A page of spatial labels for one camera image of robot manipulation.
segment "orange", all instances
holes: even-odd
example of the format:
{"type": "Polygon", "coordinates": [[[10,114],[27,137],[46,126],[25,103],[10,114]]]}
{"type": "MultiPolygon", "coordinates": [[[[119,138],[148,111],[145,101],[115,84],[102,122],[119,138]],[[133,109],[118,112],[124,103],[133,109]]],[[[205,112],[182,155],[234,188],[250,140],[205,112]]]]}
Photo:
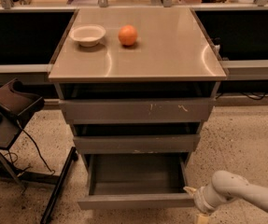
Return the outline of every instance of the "orange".
{"type": "Polygon", "coordinates": [[[132,25],[122,26],[118,33],[118,39],[123,46],[132,46],[137,39],[137,31],[132,25]]]}

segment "open drawer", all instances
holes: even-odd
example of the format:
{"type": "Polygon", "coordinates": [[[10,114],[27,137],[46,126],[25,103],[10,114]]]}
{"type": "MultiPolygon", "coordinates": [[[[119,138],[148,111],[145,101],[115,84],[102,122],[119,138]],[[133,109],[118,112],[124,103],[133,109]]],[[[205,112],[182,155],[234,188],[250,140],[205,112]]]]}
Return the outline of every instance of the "open drawer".
{"type": "Polygon", "coordinates": [[[185,154],[96,154],[81,209],[193,206],[183,188],[185,154]]]}
{"type": "Polygon", "coordinates": [[[75,125],[81,154],[192,152],[200,123],[75,125]]]}

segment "chair leg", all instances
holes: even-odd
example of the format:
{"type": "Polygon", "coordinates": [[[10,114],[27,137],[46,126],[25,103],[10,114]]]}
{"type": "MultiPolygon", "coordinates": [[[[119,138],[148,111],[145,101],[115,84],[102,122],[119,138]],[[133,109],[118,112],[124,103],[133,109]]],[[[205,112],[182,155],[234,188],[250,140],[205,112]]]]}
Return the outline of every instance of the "chair leg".
{"type": "Polygon", "coordinates": [[[72,161],[76,161],[78,159],[78,154],[77,154],[77,150],[75,147],[71,147],[70,151],[69,151],[69,154],[68,154],[68,157],[65,161],[65,164],[64,164],[64,167],[61,171],[61,174],[60,176],[58,176],[58,180],[57,180],[57,183],[56,183],[56,186],[50,196],[50,199],[49,199],[49,203],[48,203],[48,206],[43,214],[43,217],[40,221],[40,224],[47,224],[47,223],[50,223],[51,221],[51,212],[52,212],[52,209],[54,208],[56,202],[57,202],[57,199],[60,195],[60,192],[63,188],[63,182],[65,181],[66,179],[66,176],[68,174],[68,171],[69,171],[69,168],[70,168],[70,165],[71,165],[71,162],[72,161]]]}
{"type": "Polygon", "coordinates": [[[22,188],[22,190],[25,190],[26,187],[19,180],[19,178],[16,176],[16,174],[14,173],[14,171],[12,170],[12,168],[8,165],[7,160],[4,158],[4,156],[1,153],[0,153],[0,162],[2,163],[3,167],[9,172],[9,174],[12,176],[12,178],[14,179],[14,181],[18,185],[20,185],[20,187],[22,188]]]}

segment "cabinet top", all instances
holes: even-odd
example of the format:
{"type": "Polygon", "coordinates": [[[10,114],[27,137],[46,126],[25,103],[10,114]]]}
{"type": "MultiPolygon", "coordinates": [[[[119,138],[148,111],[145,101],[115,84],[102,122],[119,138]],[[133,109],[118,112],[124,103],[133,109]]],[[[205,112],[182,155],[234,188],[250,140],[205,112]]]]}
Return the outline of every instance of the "cabinet top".
{"type": "Polygon", "coordinates": [[[73,27],[99,24],[106,36],[83,48],[70,37],[51,67],[52,82],[223,80],[226,74],[188,7],[84,7],[73,27]],[[123,25],[138,32],[125,48],[123,25]]]}

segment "terrazzo floor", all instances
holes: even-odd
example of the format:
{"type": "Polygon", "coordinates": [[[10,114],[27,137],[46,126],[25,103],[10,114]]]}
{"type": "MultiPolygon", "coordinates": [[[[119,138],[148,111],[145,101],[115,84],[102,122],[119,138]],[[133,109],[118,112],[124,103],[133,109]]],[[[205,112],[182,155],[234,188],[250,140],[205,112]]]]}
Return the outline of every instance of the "terrazzo floor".
{"type": "MultiPolygon", "coordinates": [[[[238,104],[219,98],[209,121],[201,132],[201,141],[190,157],[186,169],[189,185],[207,184],[217,170],[244,176],[250,182],[268,187],[268,98],[238,104]]],[[[42,110],[28,123],[26,130],[36,140],[49,166],[60,172],[69,152],[72,134],[59,110],[42,110]]],[[[35,146],[22,134],[11,152],[18,155],[15,165],[47,173],[35,146]]],[[[53,212],[51,223],[126,224],[184,223],[192,224],[195,208],[80,210],[77,200],[83,196],[87,172],[80,158],[72,164],[53,212]]],[[[39,223],[52,186],[29,184],[21,188],[11,181],[0,181],[0,224],[39,223]]],[[[210,218],[210,224],[268,224],[268,214],[238,200],[221,206],[210,218]]]]}

